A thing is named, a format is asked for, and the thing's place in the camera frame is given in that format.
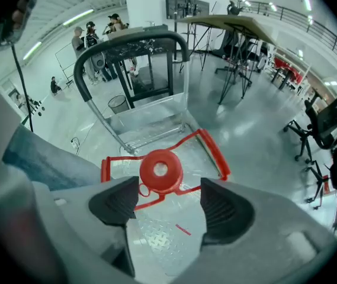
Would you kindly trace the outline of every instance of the whiteboard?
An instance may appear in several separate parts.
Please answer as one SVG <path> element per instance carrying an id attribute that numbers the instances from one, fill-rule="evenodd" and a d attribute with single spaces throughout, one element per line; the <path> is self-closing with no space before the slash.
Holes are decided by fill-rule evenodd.
<path id="1" fill-rule="evenodd" d="M 63 70 L 67 69 L 76 62 L 76 54 L 71 43 L 59 50 L 55 56 Z"/>

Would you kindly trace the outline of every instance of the metal cart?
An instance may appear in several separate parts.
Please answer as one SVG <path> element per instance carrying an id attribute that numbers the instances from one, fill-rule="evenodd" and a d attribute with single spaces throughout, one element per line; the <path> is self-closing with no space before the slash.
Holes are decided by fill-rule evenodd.
<path id="1" fill-rule="evenodd" d="M 179 159 L 182 176 L 174 191 L 156 193 L 140 186 L 135 215 L 140 239 L 147 241 L 152 253 L 168 276 L 177 276 L 193 262 L 206 232 L 204 211 L 200 205 L 200 178 L 226 179 L 230 174 L 221 152 L 210 135 L 201 130 L 187 108 L 189 66 L 184 66 L 182 92 L 105 118 L 92 101 L 81 68 L 92 54 L 103 52 L 111 63 L 174 51 L 181 46 L 182 60 L 189 62 L 185 40 L 171 31 L 150 30 L 123 35 L 85 51 L 74 70 L 76 85 L 102 125 L 120 143 L 121 156 L 108 157 L 102 171 L 106 182 L 127 176 L 140 176 L 145 157 L 157 149 L 170 151 Z"/>

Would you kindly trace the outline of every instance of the trash can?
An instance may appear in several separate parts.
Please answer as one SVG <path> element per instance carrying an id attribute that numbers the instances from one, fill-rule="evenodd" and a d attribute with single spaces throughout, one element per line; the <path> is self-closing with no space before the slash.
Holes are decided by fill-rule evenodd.
<path id="1" fill-rule="evenodd" d="M 123 95 L 115 96 L 110 99 L 108 106 L 111 108 L 113 113 L 118 114 L 120 112 L 126 111 L 129 109 L 129 106 L 126 101 L 126 97 Z"/>

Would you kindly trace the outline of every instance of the red plastic part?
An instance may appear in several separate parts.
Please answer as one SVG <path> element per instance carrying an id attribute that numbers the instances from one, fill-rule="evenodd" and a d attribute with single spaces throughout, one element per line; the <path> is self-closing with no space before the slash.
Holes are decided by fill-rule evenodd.
<path id="1" fill-rule="evenodd" d="M 290 71 L 292 71 L 294 78 L 291 78 L 292 81 L 294 81 L 294 79 L 296 80 L 296 84 L 300 84 L 301 80 L 302 80 L 302 75 L 300 75 L 299 71 L 297 69 L 295 69 L 294 67 L 290 66 L 287 62 L 275 57 L 274 59 L 274 63 L 275 63 L 275 67 L 276 68 L 282 68 L 282 69 L 288 69 Z"/>
<path id="2" fill-rule="evenodd" d="M 330 193 L 330 186 L 329 186 L 329 176 L 324 175 L 322 179 L 328 179 L 328 181 L 323 183 L 323 194 L 328 195 Z"/>
<path id="3" fill-rule="evenodd" d="M 179 224 L 175 225 L 177 228 L 179 228 L 183 233 L 186 233 L 187 235 L 192 235 L 188 230 L 185 230 L 184 228 L 182 228 Z"/>
<path id="4" fill-rule="evenodd" d="M 163 176 L 158 176 L 154 172 L 154 167 L 158 163 L 167 165 L 167 172 Z M 139 175 L 149 190 L 166 195 L 180 187 L 183 171 L 176 154 L 167 149 L 158 149 L 151 151 L 143 159 Z"/>
<path id="5" fill-rule="evenodd" d="M 146 163 L 141 163 L 141 167 L 140 167 L 140 177 L 142 180 L 142 184 L 146 185 L 146 187 L 149 190 L 149 194 L 150 194 L 150 190 L 155 191 L 158 195 L 159 198 L 149 202 L 149 203 L 145 203 L 145 204 L 141 204 L 141 205 L 137 205 L 135 207 L 135 210 L 139 210 L 139 209 L 143 209 L 155 204 L 158 204 L 162 201 L 164 201 L 165 199 L 165 195 L 167 193 L 171 193 L 174 192 L 177 195 L 185 195 L 186 193 L 190 193 L 190 192 L 194 192 L 197 191 L 201 188 L 201 186 L 196 186 L 192 189 L 187 189 L 185 191 L 181 191 L 179 189 L 180 184 L 182 182 L 182 167 L 180 164 L 179 159 L 177 158 L 177 156 L 173 153 L 171 153 L 170 151 L 179 147 L 181 144 L 183 144 L 184 142 L 186 142 L 188 139 L 193 138 L 195 136 L 199 135 L 204 143 L 206 144 L 206 146 L 208 147 L 211 155 L 213 156 L 214 161 L 216 162 L 217 167 L 219 168 L 220 171 L 220 179 L 221 180 L 227 180 L 227 177 L 231 174 L 229 165 L 227 165 L 225 158 L 223 157 L 219 147 L 217 146 L 217 144 L 214 142 L 213 138 L 211 137 L 211 135 L 204 129 L 199 129 L 189 135 L 187 135 L 185 138 L 183 138 L 182 140 L 180 140 L 179 142 L 177 142 L 175 145 L 168 147 L 165 150 L 154 150 L 151 153 L 145 155 L 145 156 L 139 156 L 139 157 L 107 157 L 105 160 L 102 161 L 101 163 L 101 183 L 105 183 L 110 181 L 110 162 L 111 161 L 121 161 L 121 160 L 141 160 L 141 159 L 145 159 L 148 158 L 149 155 L 153 154 L 154 152 L 158 152 L 158 155 L 154 157 L 154 154 L 152 155 L 153 160 L 149 161 L 150 158 L 148 158 Z M 174 161 L 175 159 L 173 157 L 176 157 L 178 163 L 179 163 L 179 168 L 181 169 L 181 173 L 180 171 L 178 171 L 178 164 L 177 161 Z M 176 168 L 176 172 L 175 174 L 169 175 L 166 179 L 168 179 L 168 182 L 164 182 L 164 180 L 160 180 L 160 183 L 156 183 L 156 179 L 159 180 L 159 178 L 164 178 L 165 176 L 156 176 L 154 171 L 153 171 L 153 167 L 159 163 L 165 163 L 167 164 L 167 161 L 164 159 L 168 159 L 169 163 L 171 165 L 171 169 L 175 169 Z M 156 176 L 157 178 L 155 178 L 154 180 L 149 180 L 149 177 L 151 178 L 152 176 Z"/>
<path id="6" fill-rule="evenodd" d="M 145 184 L 141 183 L 141 184 L 139 185 L 139 194 L 140 194 L 142 197 L 147 198 L 147 197 L 150 195 L 151 190 L 148 189 L 149 193 L 148 193 L 147 195 L 144 195 L 143 192 L 140 191 L 141 185 L 145 185 Z"/>

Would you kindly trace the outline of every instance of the glossy floor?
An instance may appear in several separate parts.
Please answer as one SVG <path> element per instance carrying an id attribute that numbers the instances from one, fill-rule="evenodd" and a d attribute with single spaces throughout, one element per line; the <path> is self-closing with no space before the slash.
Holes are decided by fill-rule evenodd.
<path id="1" fill-rule="evenodd" d="M 283 127 L 293 118 L 302 127 L 309 123 L 303 112 L 303 103 L 289 90 L 279 91 L 269 82 L 266 73 L 253 73 L 252 87 L 243 100 L 240 98 L 242 86 L 237 83 L 231 88 L 223 104 L 218 105 L 225 73 L 215 75 L 214 70 L 224 65 L 224 60 L 208 56 L 205 68 L 201 71 L 199 56 L 192 57 L 188 109 L 200 127 L 208 130 L 220 147 L 232 171 L 232 180 L 289 198 L 325 227 L 330 228 L 337 195 L 331 193 L 324 197 L 323 205 L 318 210 L 313 210 L 318 200 L 312 204 L 304 203 L 306 198 L 313 196 L 316 181 L 310 172 L 304 171 L 306 154 L 298 162 L 294 160 L 294 156 L 300 151 L 299 137 L 291 131 L 283 132 Z M 153 59 L 153 69 L 159 73 L 166 72 L 164 57 Z M 176 64 L 176 92 L 182 89 L 183 80 L 183 74 L 178 70 L 179 64 Z M 108 101 L 123 93 L 118 80 L 90 85 L 89 90 L 105 116 L 112 114 L 107 107 Z M 71 86 L 47 100 L 49 102 L 44 102 L 46 106 L 53 107 L 54 111 L 59 110 L 59 113 L 44 114 L 37 120 L 40 134 L 47 141 L 74 153 L 70 140 L 77 137 L 81 143 L 78 155 L 98 166 L 106 156 L 120 155 L 119 144 L 96 120 L 81 99 L 76 86 Z M 324 164 L 331 165 L 330 153 L 319 149 L 313 139 L 309 141 L 313 158 L 320 164 L 322 172 L 327 174 Z M 149 273 L 143 272 L 146 266 L 154 265 L 154 257 L 136 220 L 129 222 L 128 235 L 137 280 L 157 283 L 156 279 L 160 282 L 163 279 L 166 282 L 172 279 L 159 266 Z"/>

